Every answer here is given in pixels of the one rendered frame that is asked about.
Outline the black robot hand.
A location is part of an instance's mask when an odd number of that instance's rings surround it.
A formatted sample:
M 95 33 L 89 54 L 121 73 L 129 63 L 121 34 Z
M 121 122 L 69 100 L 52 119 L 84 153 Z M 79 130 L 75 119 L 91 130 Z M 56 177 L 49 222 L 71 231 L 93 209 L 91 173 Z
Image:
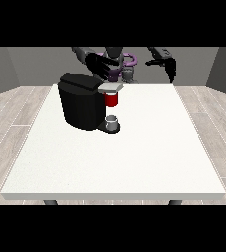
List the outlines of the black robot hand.
M 176 60 L 173 58 L 168 59 L 153 59 L 145 63 L 146 66 L 158 65 L 165 68 L 169 81 L 173 82 L 176 76 Z
M 97 55 L 96 53 L 90 53 L 85 59 L 86 66 L 89 71 L 99 76 L 103 80 L 107 80 L 109 77 L 109 71 L 111 66 L 118 66 L 119 63 Z

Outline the pale grey machine lid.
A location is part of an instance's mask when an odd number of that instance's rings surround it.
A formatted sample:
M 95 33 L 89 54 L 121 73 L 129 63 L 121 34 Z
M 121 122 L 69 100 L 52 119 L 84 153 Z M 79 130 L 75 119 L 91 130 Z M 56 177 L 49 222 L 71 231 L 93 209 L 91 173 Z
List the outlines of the pale grey machine lid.
M 103 83 L 98 87 L 98 91 L 100 93 L 116 93 L 120 89 L 123 88 L 122 83 L 117 82 L 109 82 L 109 83 Z

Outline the red pod holder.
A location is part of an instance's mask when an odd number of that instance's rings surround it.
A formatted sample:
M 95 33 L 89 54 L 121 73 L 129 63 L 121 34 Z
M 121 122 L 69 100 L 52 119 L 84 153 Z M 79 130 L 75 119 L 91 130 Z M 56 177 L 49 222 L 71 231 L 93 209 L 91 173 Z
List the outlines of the red pod holder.
M 107 107 L 114 107 L 118 104 L 118 94 L 114 93 L 105 93 L 104 94 L 104 98 L 105 98 L 105 105 Z

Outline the black coffee machine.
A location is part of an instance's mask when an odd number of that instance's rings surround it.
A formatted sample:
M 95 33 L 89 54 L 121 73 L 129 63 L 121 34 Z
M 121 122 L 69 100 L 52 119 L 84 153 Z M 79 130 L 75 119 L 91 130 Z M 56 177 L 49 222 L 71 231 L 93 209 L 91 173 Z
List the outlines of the black coffee machine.
M 101 130 L 108 134 L 120 131 L 120 124 L 114 131 L 106 129 L 105 93 L 98 87 L 104 82 L 84 74 L 64 74 L 58 83 L 58 90 L 65 120 L 80 130 Z

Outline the small grey cup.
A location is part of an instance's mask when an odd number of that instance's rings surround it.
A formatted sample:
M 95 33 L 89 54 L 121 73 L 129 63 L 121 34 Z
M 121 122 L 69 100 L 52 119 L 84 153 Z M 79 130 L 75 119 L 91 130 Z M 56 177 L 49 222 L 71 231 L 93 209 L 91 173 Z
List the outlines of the small grey cup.
M 106 129 L 114 131 L 118 127 L 118 119 L 115 115 L 108 115 L 105 117 Z

